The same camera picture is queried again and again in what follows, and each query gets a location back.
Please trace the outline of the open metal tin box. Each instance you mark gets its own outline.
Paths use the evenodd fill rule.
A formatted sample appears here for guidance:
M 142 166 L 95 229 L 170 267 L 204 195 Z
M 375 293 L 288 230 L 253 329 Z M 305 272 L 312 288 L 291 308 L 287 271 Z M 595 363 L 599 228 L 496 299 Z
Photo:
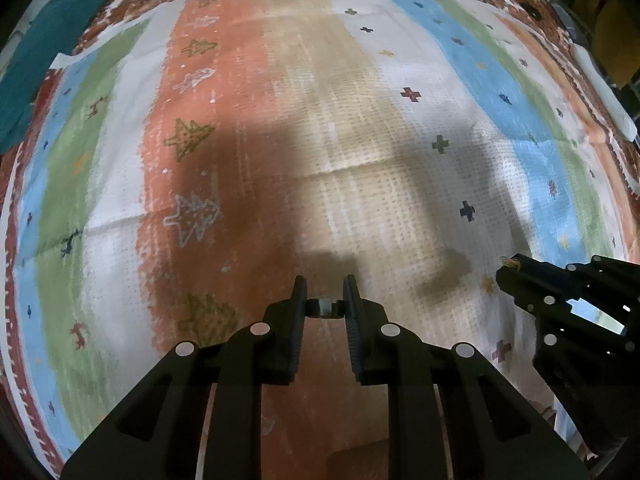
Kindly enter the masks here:
M 337 451 L 326 460 L 326 478 L 330 480 L 387 480 L 387 439 Z

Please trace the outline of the white bolster pillow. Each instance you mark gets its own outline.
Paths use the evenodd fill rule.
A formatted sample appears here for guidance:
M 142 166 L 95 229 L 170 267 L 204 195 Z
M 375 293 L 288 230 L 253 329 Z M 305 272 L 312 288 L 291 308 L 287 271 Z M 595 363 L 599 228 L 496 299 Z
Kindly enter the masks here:
M 637 126 L 600 74 L 589 51 L 580 44 L 571 44 L 570 52 L 572 52 L 572 57 L 582 72 L 587 76 L 593 89 L 596 90 L 597 95 L 611 116 L 612 122 L 620 130 L 620 134 L 626 141 L 634 143 L 638 136 Z

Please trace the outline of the striped colourful blanket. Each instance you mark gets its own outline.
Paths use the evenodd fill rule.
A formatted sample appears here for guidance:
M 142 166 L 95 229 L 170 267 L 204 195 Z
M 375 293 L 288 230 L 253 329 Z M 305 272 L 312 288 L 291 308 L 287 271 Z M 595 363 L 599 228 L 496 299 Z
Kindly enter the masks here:
M 175 344 L 345 275 L 526 398 L 502 257 L 639 257 L 636 154 L 570 56 L 483 0 L 116 0 L 1 165 L 1 361 L 48 474 Z

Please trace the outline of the yellow curtain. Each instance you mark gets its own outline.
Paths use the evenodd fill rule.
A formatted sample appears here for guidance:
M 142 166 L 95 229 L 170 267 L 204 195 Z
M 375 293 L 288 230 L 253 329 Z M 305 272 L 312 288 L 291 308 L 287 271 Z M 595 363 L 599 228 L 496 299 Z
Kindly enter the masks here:
M 639 0 L 564 0 L 585 27 L 591 54 L 616 87 L 639 73 Z

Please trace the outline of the teal folded blanket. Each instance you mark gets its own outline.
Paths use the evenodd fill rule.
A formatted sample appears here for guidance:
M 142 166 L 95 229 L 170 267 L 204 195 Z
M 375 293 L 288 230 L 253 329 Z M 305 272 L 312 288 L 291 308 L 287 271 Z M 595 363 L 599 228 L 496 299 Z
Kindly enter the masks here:
M 37 14 L 1 79 L 2 153 L 24 140 L 52 61 L 72 53 L 104 1 L 51 0 Z

